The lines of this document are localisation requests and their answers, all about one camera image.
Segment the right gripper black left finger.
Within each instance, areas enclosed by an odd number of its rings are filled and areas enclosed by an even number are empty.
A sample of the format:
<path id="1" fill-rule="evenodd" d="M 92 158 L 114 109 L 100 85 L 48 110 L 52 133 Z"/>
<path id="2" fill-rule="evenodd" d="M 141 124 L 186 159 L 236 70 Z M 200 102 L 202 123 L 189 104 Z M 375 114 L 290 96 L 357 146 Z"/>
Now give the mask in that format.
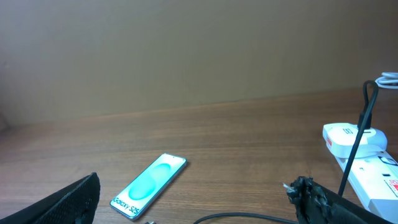
<path id="1" fill-rule="evenodd" d="M 100 180 L 93 172 L 1 219 L 1 224 L 92 224 L 99 200 Z"/>

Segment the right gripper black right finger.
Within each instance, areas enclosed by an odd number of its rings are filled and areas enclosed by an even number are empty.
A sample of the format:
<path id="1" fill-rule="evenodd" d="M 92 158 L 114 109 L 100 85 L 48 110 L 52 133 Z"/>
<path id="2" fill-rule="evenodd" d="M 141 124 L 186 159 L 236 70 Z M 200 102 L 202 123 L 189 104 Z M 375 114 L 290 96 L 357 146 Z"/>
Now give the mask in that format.
<path id="1" fill-rule="evenodd" d="M 331 190 L 300 176 L 286 186 L 300 224 L 392 224 Z"/>

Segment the Galaxy S25 smartphone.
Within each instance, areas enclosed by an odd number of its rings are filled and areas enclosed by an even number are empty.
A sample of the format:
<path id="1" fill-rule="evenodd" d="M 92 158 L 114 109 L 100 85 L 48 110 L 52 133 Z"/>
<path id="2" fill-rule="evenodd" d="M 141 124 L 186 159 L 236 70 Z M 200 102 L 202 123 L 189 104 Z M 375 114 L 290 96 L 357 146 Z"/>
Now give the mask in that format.
<path id="1" fill-rule="evenodd" d="M 109 203 L 121 215 L 139 219 L 187 165 L 185 158 L 160 155 Z"/>

